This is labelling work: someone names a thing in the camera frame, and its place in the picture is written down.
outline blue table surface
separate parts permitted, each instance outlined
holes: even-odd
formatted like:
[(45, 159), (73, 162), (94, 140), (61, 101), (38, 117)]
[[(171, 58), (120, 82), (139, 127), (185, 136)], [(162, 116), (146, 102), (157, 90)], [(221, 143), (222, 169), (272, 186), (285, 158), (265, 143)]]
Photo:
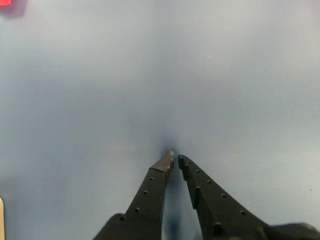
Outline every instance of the blue table surface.
[[(320, 229), (319, 9), (314, 0), (0, 7), (6, 239), (92, 239), (167, 150), (268, 224)], [(162, 232), (201, 239), (178, 168)]]

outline light blue surface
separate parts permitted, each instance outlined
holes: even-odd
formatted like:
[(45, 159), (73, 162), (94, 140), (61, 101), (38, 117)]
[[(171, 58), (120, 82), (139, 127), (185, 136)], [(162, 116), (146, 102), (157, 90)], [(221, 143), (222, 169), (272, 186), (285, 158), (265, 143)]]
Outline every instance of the light blue surface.
[[(92, 239), (168, 149), (267, 223), (320, 229), (319, 9), (313, 0), (0, 8), (6, 239)], [(177, 169), (167, 193), (162, 239), (200, 239)]]

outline red object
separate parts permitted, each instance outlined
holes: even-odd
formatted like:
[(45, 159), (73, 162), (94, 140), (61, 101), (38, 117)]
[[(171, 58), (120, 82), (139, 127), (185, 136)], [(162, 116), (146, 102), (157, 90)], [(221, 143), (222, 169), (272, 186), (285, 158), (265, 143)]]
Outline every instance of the red object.
[(10, 5), (12, 0), (0, 0), (0, 6)]

